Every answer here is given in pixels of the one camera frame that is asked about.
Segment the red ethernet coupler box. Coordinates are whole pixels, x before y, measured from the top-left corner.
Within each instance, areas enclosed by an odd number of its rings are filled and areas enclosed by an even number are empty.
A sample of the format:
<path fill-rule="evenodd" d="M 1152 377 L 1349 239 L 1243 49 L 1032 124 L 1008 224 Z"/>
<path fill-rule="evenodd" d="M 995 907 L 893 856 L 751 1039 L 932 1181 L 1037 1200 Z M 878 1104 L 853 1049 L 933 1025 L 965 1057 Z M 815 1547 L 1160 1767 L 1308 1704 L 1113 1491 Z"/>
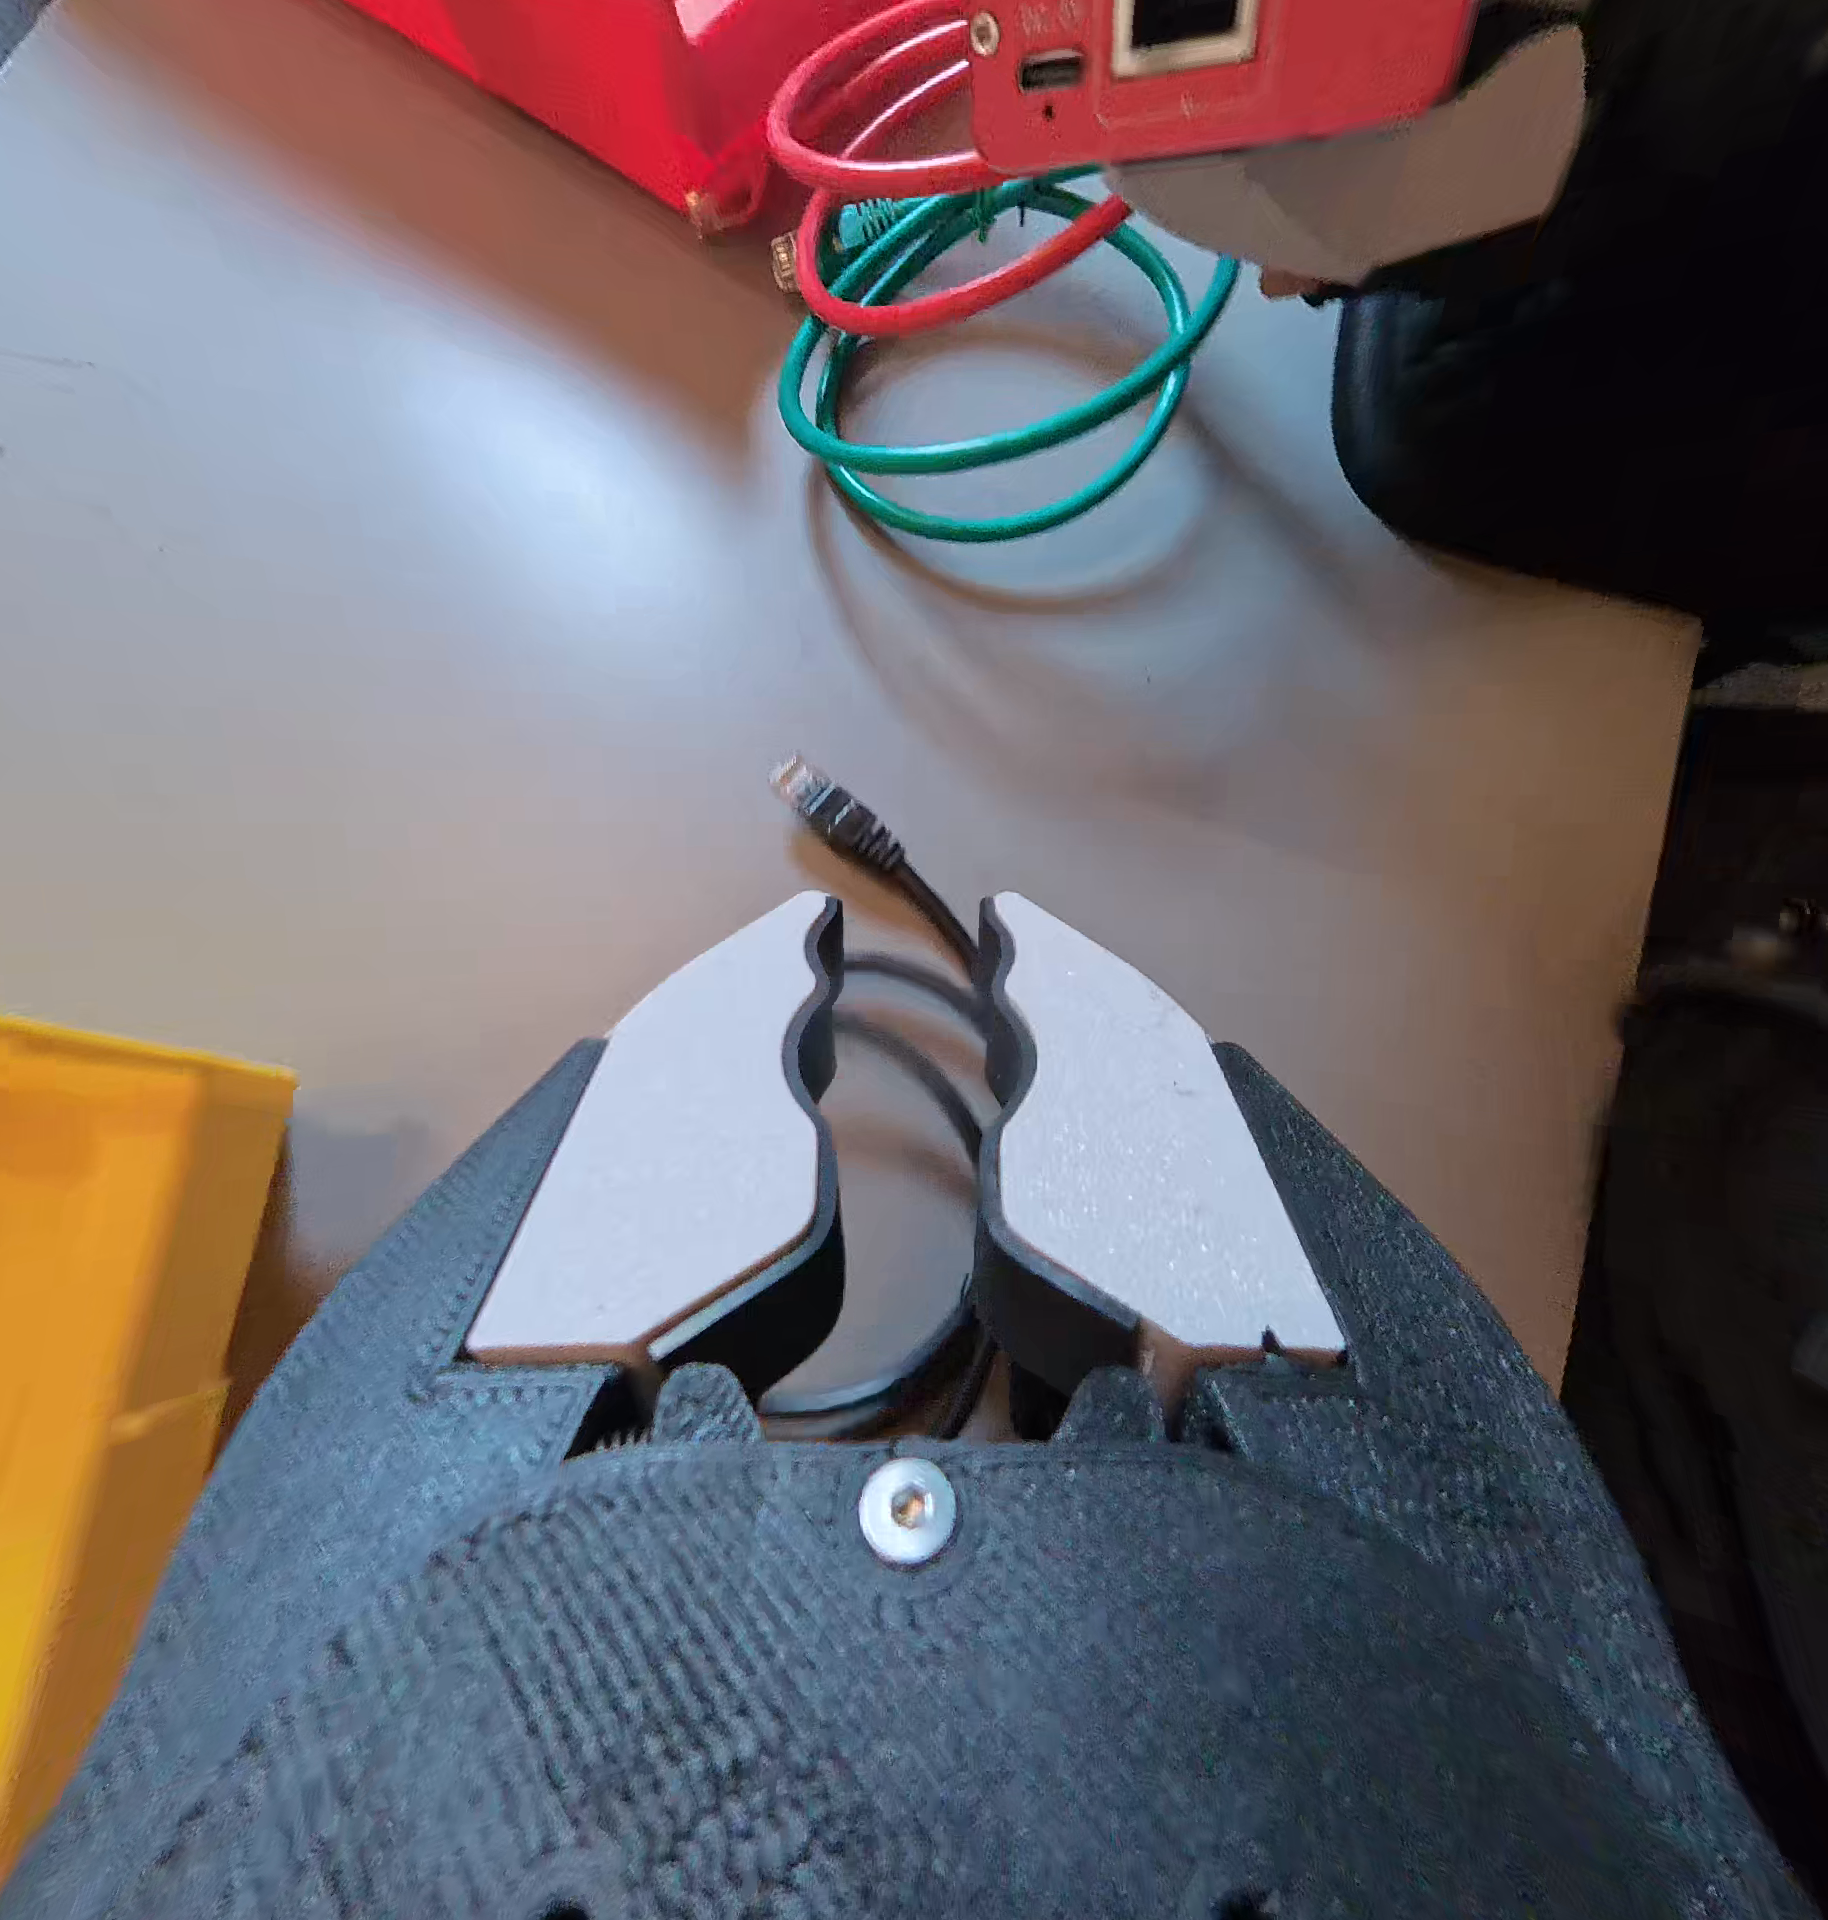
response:
<path fill-rule="evenodd" d="M 1473 1 L 987 1 L 973 137 L 1005 175 L 1379 130 L 1443 100 Z"/>

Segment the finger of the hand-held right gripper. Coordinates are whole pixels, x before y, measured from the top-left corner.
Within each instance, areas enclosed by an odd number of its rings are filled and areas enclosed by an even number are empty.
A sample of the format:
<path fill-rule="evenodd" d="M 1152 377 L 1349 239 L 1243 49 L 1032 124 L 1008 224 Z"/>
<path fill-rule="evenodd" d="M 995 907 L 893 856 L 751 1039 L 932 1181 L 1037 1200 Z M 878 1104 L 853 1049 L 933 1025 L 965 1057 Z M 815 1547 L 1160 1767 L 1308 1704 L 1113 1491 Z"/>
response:
<path fill-rule="evenodd" d="M 1538 223 L 1585 106 L 1577 21 L 1478 21 L 1456 87 L 1413 120 L 1111 166 L 1110 188 L 1209 253 L 1313 285 Z"/>

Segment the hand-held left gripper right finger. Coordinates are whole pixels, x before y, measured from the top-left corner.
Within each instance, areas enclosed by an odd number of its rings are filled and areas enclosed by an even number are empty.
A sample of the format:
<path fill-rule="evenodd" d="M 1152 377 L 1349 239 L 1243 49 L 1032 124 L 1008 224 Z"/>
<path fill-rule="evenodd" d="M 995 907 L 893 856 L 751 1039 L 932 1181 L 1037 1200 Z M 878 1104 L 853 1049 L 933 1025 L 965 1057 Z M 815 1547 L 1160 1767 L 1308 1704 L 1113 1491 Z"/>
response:
<path fill-rule="evenodd" d="M 1016 891 L 982 901 L 995 1111 L 976 1317 L 1019 1374 L 1327 1370 L 1346 1332 L 1209 1031 Z"/>

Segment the yellow storage bin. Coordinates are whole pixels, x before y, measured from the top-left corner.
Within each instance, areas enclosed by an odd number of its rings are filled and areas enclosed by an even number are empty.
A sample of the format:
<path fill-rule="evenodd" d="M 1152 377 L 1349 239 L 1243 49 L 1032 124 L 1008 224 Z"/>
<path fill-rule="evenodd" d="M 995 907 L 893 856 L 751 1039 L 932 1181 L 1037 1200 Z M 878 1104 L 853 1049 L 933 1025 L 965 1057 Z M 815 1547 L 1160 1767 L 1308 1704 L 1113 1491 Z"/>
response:
<path fill-rule="evenodd" d="M 296 1076 L 0 1015 L 0 1883 L 216 1453 Z"/>

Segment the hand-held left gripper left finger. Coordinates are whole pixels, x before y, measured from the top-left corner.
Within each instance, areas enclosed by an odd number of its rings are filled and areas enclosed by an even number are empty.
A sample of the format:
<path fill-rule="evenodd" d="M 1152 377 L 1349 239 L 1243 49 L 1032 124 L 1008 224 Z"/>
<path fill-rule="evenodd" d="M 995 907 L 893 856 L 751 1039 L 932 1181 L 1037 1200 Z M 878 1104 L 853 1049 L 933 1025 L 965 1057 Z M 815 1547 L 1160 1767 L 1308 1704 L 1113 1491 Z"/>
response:
<path fill-rule="evenodd" d="M 840 901 L 803 891 L 615 1022 L 468 1325 L 468 1359 L 666 1370 L 827 1243 L 840 960 Z"/>

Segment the red storage bin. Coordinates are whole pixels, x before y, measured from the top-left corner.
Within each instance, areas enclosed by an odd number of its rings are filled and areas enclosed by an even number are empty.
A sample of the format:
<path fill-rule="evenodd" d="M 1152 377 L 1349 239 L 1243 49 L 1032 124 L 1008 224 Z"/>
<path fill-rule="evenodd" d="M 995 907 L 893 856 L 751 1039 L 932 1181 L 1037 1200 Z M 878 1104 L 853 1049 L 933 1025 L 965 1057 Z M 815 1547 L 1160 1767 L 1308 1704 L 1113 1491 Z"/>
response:
<path fill-rule="evenodd" d="M 348 1 L 501 105 L 683 215 L 700 235 L 776 226 L 806 188 L 765 112 L 823 42 L 885 1 Z"/>

